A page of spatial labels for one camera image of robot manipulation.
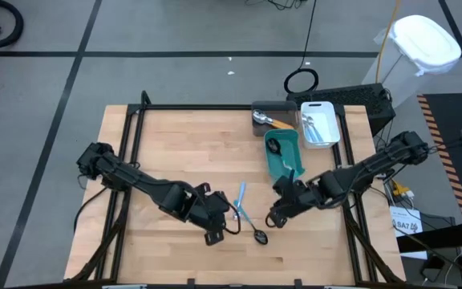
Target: wooden table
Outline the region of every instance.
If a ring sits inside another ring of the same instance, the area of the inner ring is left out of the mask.
[[[99,133],[98,141],[111,144],[116,152],[125,112],[126,106],[108,106]],[[346,119],[355,160],[361,161],[375,152],[364,107],[346,107]],[[302,179],[334,168],[330,149],[300,147],[306,168]],[[239,235],[226,233],[223,242],[206,246],[202,229],[160,212],[148,195],[134,189],[119,283],[186,284],[194,278],[197,284],[290,285],[294,279],[302,279],[305,285],[354,284],[341,208],[309,210],[290,219],[283,229],[266,227],[265,216],[278,196],[267,173],[263,139],[252,134],[250,111],[147,110],[138,158],[140,169],[153,177],[194,186],[208,182],[229,200],[237,198],[240,183],[246,181],[243,206],[255,226],[268,234],[269,244],[257,244],[251,227],[243,222]],[[374,186],[382,188],[379,183]],[[89,181],[83,201],[101,187],[100,180]],[[99,245],[108,198],[109,193],[104,194],[81,214],[66,278],[75,275]],[[405,279],[386,200],[367,192],[363,202],[372,245]],[[231,212],[226,216],[234,230]],[[110,263],[107,258],[105,276],[109,276]],[[363,279],[367,279],[366,268],[362,262]]]

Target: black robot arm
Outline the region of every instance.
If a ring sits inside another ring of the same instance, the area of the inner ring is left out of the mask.
[[[385,149],[349,168],[326,171],[306,183],[293,182],[293,177],[281,177],[274,190],[281,197],[270,208],[270,219],[282,228],[293,218],[313,207],[320,210],[340,206],[349,193],[362,193],[371,185],[375,175],[385,173],[392,166],[418,165],[428,156],[428,144],[415,132],[402,132],[391,139]]]
[[[109,144],[90,144],[76,164],[81,174],[95,180],[103,176],[103,185],[122,191],[137,188],[149,195],[159,209],[174,218],[206,230],[208,246],[224,239],[224,213],[229,211],[223,192],[210,191],[209,184],[192,187],[184,181],[157,180],[154,177],[122,162]]]

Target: white container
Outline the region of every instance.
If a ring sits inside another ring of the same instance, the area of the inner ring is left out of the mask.
[[[375,38],[381,43],[386,30]],[[456,40],[429,18],[412,15],[396,21],[386,40],[379,82],[390,90],[392,106],[414,96],[433,75],[450,71],[461,57]],[[379,57],[362,84],[375,83]]]
[[[305,118],[313,119],[313,127]],[[301,105],[301,124],[306,149],[327,149],[340,141],[334,106],[328,101],[305,102]]]

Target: gray floor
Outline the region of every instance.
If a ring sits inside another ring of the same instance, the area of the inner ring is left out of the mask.
[[[95,0],[11,2],[26,27],[18,43],[0,51],[73,53],[0,57],[0,264]],[[242,0],[103,0],[87,51],[301,51],[310,4],[278,11],[267,3],[245,6]],[[319,1],[308,50],[376,52],[372,39],[387,25],[393,4]],[[447,4],[462,34],[462,1]],[[438,0],[404,0],[399,18],[409,14],[428,16],[451,31]],[[0,20],[11,22],[5,13]],[[306,61],[318,71],[323,89],[359,84],[373,59]],[[135,103],[143,89],[156,104],[283,100],[282,82],[299,64],[299,57],[83,58],[6,285],[62,280],[83,193],[75,160],[96,139],[106,105]],[[301,76],[293,89],[308,82]],[[462,92],[462,60],[419,92]],[[392,136],[411,129],[431,141],[415,98],[396,112]],[[438,157],[404,170],[399,180],[415,192],[417,208],[461,222]]]

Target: teal container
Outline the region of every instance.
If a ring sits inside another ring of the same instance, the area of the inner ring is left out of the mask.
[[[278,154],[272,153],[267,148],[266,141],[274,138],[281,145],[281,157]],[[298,148],[298,132],[293,129],[272,129],[265,136],[265,154],[266,162],[269,167],[269,174],[275,182],[281,176],[290,177],[290,169],[283,165],[285,164],[295,169],[294,179],[301,176],[305,170],[302,167],[301,152]]]

